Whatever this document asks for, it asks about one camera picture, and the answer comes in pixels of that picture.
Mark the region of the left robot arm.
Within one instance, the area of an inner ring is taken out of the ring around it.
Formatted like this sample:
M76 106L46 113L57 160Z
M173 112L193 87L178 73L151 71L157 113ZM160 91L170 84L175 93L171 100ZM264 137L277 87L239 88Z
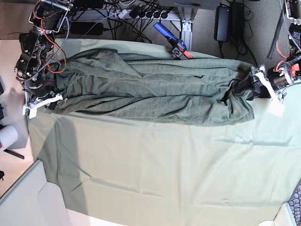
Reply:
M285 27L291 46L290 55L282 54L278 46L281 26ZM267 69L265 65L251 66L244 78L235 83L232 94L247 100L268 98L282 103L285 90L301 83L301 2L299 0L281 1L281 13L267 57L276 50L283 58L276 66Z

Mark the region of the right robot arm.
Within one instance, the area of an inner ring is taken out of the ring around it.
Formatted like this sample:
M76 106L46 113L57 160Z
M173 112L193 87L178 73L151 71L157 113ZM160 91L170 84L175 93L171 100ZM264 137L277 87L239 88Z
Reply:
M36 2L29 22L33 28L19 35L21 55L16 63L16 79L21 83L24 94L25 113L39 105L47 105L60 99L55 90L55 75L64 70L64 65L52 69L51 62L64 56L62 45L55 43L55 33L65 24L69 26L68 15L73 7L71 0L39 0Z

